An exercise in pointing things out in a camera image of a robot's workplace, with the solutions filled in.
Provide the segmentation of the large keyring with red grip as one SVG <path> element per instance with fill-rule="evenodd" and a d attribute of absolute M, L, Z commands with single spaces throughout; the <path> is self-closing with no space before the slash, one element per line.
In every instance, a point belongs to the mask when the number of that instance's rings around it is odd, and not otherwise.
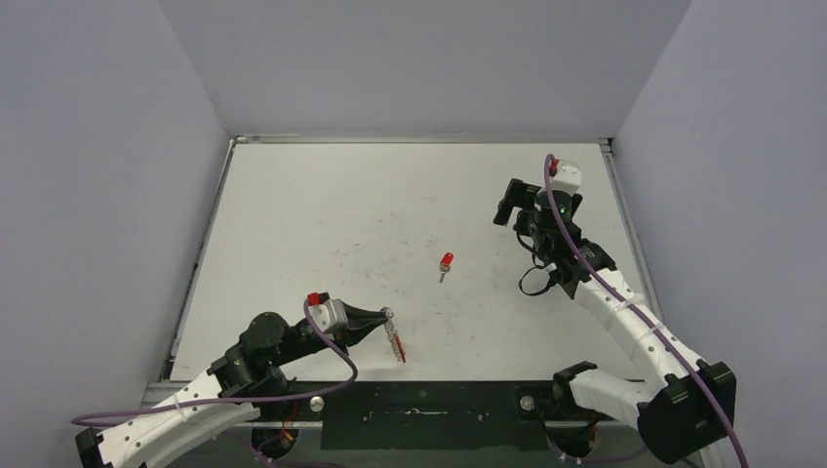
<path fill-rule="evenodd" d="M 407 362 L 406 353 L 402 344 L 401 337 L 398 334 L 393 322 L 394 312 L 389 307 L 382 307 L 380 309 L 380 312 L 383 313 L 386 318 L 384 329 L 392 352 L 398 362 L 405 364 Z"/>

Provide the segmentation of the red tagged key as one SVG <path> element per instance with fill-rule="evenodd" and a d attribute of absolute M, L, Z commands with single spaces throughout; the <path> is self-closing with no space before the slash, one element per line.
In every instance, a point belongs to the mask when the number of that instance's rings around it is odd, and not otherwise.
<path fill-rule="evenodd" d="M 440 271 L 440 278 L 439 283 L 442 284 L 445 281 L 445 277 L 451 271 L 452 262 L 454 259 L 453 253 L 445 253 L 440 260 L 439 263 L 439 271 Z"/>

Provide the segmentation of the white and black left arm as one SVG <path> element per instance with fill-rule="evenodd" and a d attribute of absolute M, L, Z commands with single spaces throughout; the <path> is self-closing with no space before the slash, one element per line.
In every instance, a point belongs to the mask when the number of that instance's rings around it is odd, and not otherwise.
<path fill-rule="evenodd" d="M 85 467 L 166 467 L 233 426 L 283 417 L 291 403 L 312 403 L 354 383 L 358 369 L 349 348 L 373 331 L 388 330 L 393 312 L 361 309 L 313 293 L 304 316 L 289 324 L 275 312 L 255 316 L 224 354 L 160 404 L 136 411 L 78 416 L 75 444 Z M 350 376 L 321 389 L 297 391 L 282 367 L 330 350 Z"/>

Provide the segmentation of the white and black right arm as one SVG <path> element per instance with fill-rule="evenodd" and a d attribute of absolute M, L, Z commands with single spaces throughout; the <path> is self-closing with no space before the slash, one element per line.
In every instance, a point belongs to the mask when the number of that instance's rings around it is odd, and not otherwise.
<path fill-rule="evenodd" d="M 544 293 L 560 288 L 591 313 L 640 373 L 638 381 L 616 377 L 591 362 L 553 376 L 551 404 L 574 418 L 593 410 L 636 430 L 645 447 L 675 463 L 727 438 L 733 431 L 736 377 L 723 362 L 708 363 L 650 311 L 625 280 L 614 259 L 581 234 L 573 215 L 577 191 L 544 188 L 513 178 L 493 222 L 514 223 L 532 267 L 547 274 Z"/>

